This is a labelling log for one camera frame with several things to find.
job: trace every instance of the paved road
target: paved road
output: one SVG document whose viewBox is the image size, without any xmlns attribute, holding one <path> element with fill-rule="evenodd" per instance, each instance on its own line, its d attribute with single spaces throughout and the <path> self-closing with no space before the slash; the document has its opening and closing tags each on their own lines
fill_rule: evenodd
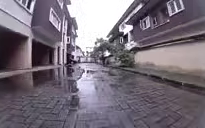
<svg viewBox="0 0 205 128">
<path fill-rule="evenodd" d="M 82 64 L 76 128 L 205 128 L 205 94 Z"/>
<path fill-rule="evenodd" d="M 96 64 L 79 66 L 78 81 L 79 68 L 68 76 L 66 69 L 31 74 L 28 91 L 1 80 L 0 128 L 205 128 L 205 93 Z M 75 86 L 79 99 L 73 100 Z"/>
</svg>

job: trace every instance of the overcast sky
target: overcast sky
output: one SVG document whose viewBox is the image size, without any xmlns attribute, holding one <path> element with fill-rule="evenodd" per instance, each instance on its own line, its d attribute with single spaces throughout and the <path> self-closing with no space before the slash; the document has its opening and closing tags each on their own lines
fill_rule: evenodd
<svg viewBox="0 0 205 128">
<path fill-rule="evenodd" d="M 85 51 L 96 38 L 106 37 L 133 0 L 71 0 L 69 7 L 78 23 L 77 45 Z"/>
</svg>

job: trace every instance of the townhouse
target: townhouse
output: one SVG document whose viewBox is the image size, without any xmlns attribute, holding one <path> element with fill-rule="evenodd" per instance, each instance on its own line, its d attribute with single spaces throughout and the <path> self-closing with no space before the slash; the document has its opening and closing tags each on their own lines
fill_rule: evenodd
<svg viewBox="0 0 205 128">
<path fill-rule="evenodd" d="M 72 64 L 75 62 L 75 51 L 76 51 L 76 38 L 78 25 L 76 18 L 72 17 L 69 20 L 68 33 L 67 33 L 67 64 Z"/>
<path fill-rule="evenodd" d="M 205 72 L 205 0 L 135 0 L 110 39 L 123 24 L 132 26 L 126 46 L 135 51 L 137 65 Z"/>
<path fill-rule="evenodd" d="M 0 0 L 0 79 L 28 80 L 32 76 L 21 74 L 67 64 L 68 27 L 74 25 L 68 5 L 70 0 Z"/>
</svg>

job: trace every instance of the tree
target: tree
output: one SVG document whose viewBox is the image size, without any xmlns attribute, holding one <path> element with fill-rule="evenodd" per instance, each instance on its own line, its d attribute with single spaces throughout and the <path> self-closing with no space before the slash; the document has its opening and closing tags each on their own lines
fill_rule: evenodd
<svg viewBox="0 0 205 128">
<path fill-rule="evenodd" d="M 92 57 L 100 58 L 103 64 L 105 64 L 106 51 L 113 55 L 117 61 L 121 62 L 121 66 L 129 67 L 134 64 L 133 55 L 125 50 L 124 44 L 119 43 L 119 41 L 109 43 L 107 40 L 99 38 L 96 40 L 95 45 Z"/>
</svg>

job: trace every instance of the brick pavement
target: brick pavement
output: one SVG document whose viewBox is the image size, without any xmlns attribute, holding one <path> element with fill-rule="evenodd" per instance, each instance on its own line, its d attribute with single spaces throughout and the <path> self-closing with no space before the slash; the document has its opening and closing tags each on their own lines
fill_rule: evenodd
<svg viewBox="0 0 205 128">
<path fill-rule="evenodd" d="M 30 91 L 2 91 L 0 128 L 205 128 L 205 94 L 95 64 L 80 66 L 85 73 L 77 83 L 63 81 L 79 88 L 77 111 L 70 111 L 67 86 L 58 80 Z"/>
<path fill-rule="evenodd" d="M 205 94 L 145 76 L 83 64 L 76 128 L 202 128 Z"/>
</svg>

